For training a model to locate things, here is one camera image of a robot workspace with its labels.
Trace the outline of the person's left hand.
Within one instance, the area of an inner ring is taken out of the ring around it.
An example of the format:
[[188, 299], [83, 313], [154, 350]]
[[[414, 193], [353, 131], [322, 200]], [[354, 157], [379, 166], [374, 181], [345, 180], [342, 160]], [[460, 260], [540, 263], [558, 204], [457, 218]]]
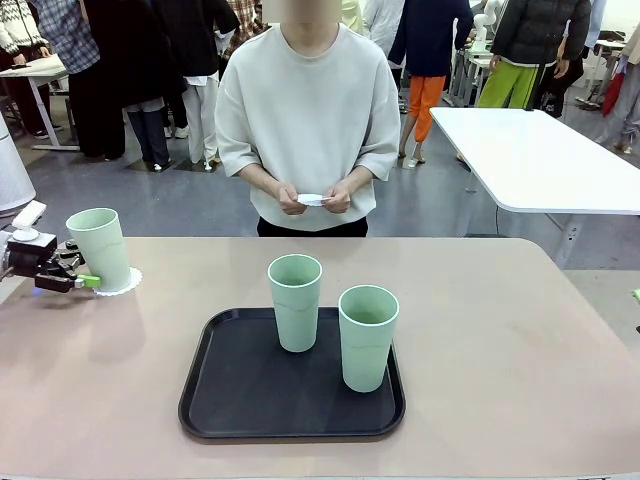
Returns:
[[351, 205], [349, 186], [344, 182], [334, 185], [322, 200], [322, 206], [333, 214], [346, 213]]

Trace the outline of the person's right hand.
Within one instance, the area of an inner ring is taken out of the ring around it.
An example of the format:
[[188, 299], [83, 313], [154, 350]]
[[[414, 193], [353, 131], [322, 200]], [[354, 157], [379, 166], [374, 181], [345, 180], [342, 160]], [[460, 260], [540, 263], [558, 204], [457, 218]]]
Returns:
[[298, 193], [295, 187], [285, 182], [277, 182], [274, 190], [274, 197], [279, 203], [281, 210], [289, 216], [302, 215], [307, 206], [298, 201]]

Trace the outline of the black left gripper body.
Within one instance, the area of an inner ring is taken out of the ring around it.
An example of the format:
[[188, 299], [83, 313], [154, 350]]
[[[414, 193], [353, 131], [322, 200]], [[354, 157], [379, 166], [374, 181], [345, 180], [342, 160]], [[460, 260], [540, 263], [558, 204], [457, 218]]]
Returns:
[[5, 249], [5, 269], [13, 275], [36, 275], [54, 256], [57, 245], [57, 237], [53, 234], [40, 234], [28, 241], [11, 237]]

